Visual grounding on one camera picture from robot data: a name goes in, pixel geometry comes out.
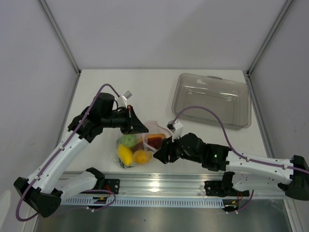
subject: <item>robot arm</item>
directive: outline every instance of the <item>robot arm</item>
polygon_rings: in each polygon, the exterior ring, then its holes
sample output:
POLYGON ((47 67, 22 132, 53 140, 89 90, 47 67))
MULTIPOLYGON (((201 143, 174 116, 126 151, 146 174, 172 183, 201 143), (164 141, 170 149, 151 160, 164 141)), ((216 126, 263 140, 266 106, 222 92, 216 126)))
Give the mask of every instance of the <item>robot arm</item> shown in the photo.
POLYGON ((123 134, 147 133, 148 129, 139 121, 131 105, 126 105, 130 97, 126 92, 117 99, 116 110, 112 110, 115 102, 114 96, 108 93, 100 93, 91 107, 85 120, 77 129, 77 126, 85 117, 88 107, 75 117, 69 125, 63 141, 55 148, 45 162, 27 179, 19 177, 14 186, 20 196, 28 189, 24 201, 28 203, 43 217, 53 214, 62 201, 88 189, 102 189, 104 174, 95 168, 89 168, 79 176, 65 181, 59 178, 75 159, 97 135, 103 132, 103 128, 120 128, 123 134), (39 174, 48 164, 43 174, 39 174))
POLYGON ((182 124, 175 121, 168 128, 173 136, 163 140, 162 147, 154 157, 164 164, 185 159, 202 164, 210 171, 224 171, 222 181, 206 181, 208 196, 249 196, 249 190, 263 192, 284 191, 285 195, 297 200, 309 200, 309 176, 288 167, 308 170, 303 157, 292 159, 271 159, 242 153, 236 154, 222 145, 206 144, 195 134, 181 137, 182 124))

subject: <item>plastic bag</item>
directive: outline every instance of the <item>plastic bag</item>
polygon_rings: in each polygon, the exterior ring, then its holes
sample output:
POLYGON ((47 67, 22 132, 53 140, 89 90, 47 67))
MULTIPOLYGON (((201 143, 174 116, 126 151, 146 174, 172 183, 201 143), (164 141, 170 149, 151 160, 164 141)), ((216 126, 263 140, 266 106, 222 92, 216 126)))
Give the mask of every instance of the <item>plastic bag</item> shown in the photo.
POLYGON ((161 146, 162 141, 172 133, 158 125, 157 121, 147 121, 144 125, 149 133, 121 135, 117 140, 117 157, 120 166, 131 168, 149 163, 161 146))

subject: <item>yellow lemon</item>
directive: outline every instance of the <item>yellow lemon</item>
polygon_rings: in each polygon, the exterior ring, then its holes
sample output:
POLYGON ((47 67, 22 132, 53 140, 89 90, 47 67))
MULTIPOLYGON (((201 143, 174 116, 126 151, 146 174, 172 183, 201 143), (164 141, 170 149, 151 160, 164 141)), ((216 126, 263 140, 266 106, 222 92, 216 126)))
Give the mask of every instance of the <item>yellow lemon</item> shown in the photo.
POLYGON ((151 153, 145 150, 138 150, 133 154, 134 162, 138 164, 145 164, 148 163, 151 158, 151 153))
POLYGON ((120 144, 117 148, 117 153, 121 161, 124 163, 125 166, 130 166, 133 162, 133 152, 130 148, 120 144))

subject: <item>white wall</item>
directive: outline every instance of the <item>white wall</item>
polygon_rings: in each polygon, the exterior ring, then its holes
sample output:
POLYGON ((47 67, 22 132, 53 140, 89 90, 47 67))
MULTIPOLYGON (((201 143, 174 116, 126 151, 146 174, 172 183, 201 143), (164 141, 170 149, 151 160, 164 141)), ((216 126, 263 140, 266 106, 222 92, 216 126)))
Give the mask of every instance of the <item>white wall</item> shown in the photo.
POLYGON ((81 69, 247 70, 285 0, 47 0, 81 69))
MULTIPOLYGON (((297 0, 262 61, 253 87, 278 158, 309 163, 309 1, 297 0)), ((308 202, 296 202, 309 231, 308 202)))
POLYGON ((35 0, 1 1, 0 22, 0 195, 12 191, 2 231, 18 232, 13 182, 52 151, 76 75, 35 0))

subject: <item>white table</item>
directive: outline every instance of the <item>white table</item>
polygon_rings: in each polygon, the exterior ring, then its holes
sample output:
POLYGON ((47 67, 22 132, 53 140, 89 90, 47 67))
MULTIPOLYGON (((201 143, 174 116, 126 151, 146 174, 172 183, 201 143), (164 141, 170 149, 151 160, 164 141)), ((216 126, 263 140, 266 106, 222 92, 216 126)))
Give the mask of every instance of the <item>white table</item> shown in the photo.
MULTIPOLYGON (((175 115, 171 110, 178 77, 181 73, 218 76, 223 79, 245 82, 242 71, 237 70, 83 70, 74 95, 66 128, 92 101, 98 89, 111 84, 119 94, 130 90, 133 96, 128 103, 134 107, 138 118, 145 122, 157 120, 166 126, 175 115)), ((104 92, 113 93, 109 87, 104 92)), ((181 120, 183 135, 195 133, 206 143, 227 145, 221 128, 207 124, 181 120)), ((252 109, 252 124, 241 130, 227 129, 228 137, 235 149, 244 153, 266 157, 261 134, 252 109)), ((76 157, 67 171, 84 171, 95 167, 104 173, 156 173, 156 174, 208 174, 201 164, 179 159, 175 163, 162 164, 156 159, 150 163, 123 169, 116 161, 115 141, 119 129, 104 129, 100 136, 76 157)))

